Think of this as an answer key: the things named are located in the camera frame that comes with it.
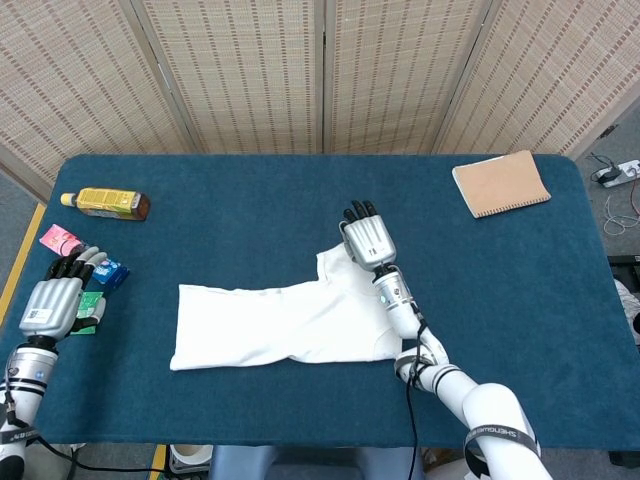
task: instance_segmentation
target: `folded shirt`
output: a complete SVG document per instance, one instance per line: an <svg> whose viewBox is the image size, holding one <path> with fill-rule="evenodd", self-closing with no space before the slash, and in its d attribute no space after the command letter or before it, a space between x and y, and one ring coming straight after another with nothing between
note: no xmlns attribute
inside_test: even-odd
<svg viewBox="0 0 640 480"><path fill-rule="evenodd" d="M373 273L344 245L317 254L318 280L286 288L224 290L180 285L171 370L395 358L400 338L387 321Z"/></svg>

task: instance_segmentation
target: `green package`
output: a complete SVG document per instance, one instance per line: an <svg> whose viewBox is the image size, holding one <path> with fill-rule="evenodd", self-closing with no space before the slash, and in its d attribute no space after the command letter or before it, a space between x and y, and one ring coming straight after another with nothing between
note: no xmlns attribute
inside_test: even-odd
<svg viewBox="0 0 640 480"><path fill-rule="evenodd" d="M78 318L87 318L93 315L100 298L102 298L102 292L84 292L78 306ZM96 333L95 326L71 332L71 335L92 335L94 333Z"/></svg>

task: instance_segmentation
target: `robotic hand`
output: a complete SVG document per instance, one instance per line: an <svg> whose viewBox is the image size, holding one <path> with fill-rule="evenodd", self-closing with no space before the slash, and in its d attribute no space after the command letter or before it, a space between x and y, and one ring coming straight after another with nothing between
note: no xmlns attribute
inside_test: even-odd
<svg viewBox="0 0 640 480"><path fill-rule="evenodd" d="M464 442L471 472L494 480L550 479L540 461L540 446L518 399L507 387L478 385L457 366L433 335L411 296L402 273L393 264L396 248L371 202L354 201L354 213L344 211L340 232L351 259L374 272L373 281L385 304L389 321L402 339L417 339L418 346L395 361L396 375L411 386L435 394L469 429ZM476 441L484 460L471 453Z"/></svg>
<svg viewBox="0 0 640 480"><path fill-rule="evenodd" d="M0 383L0 478L20 480L24 452L38 437L33 428L40 401L58 359L56 343L72 331L96 325L104 312L101 299L90 318L76 319L82 292L94 268L107 258L97 247L54 261L31 293L20 321L27 339L7 360Z"/></svg>

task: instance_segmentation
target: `bottle cap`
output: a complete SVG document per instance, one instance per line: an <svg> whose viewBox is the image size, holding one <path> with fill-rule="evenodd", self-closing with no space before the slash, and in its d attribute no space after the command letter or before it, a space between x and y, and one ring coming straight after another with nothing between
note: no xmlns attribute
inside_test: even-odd
<svg viewBox="0 0 640 480"><path fill-rule="evenodd" d="M63 193L60 195L60 203L67 207L76 206L76 194L75 193Z"/></svg>

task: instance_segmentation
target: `brown notebook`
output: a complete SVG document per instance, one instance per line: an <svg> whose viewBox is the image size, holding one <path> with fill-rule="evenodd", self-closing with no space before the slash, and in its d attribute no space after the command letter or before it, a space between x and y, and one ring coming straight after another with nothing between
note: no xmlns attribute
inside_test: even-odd
<svg viewBox="0 0 640 480"><path fill-rule="evenodd" d="M475 218L551 198L528 150L455 167L452 173Z"/></svg>

